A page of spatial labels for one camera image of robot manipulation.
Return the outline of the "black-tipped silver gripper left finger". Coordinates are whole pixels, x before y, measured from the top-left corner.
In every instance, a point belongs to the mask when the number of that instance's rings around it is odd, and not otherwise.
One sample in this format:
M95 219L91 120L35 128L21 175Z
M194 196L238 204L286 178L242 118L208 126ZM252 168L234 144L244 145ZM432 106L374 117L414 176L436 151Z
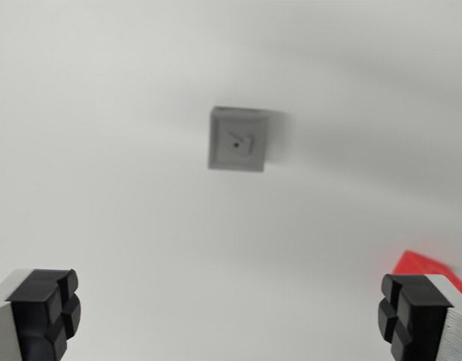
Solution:
M75 270L17 269L0 283L0 360L61 360L78 331Z

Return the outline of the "black-tipped silver gripper right finger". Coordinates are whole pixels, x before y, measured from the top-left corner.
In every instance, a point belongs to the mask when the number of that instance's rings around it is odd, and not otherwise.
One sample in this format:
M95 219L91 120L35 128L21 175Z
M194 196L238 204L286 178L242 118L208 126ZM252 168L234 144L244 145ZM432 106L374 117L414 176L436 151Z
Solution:
M462 360L462 293L444 275L382 278L378 327L399 361Z

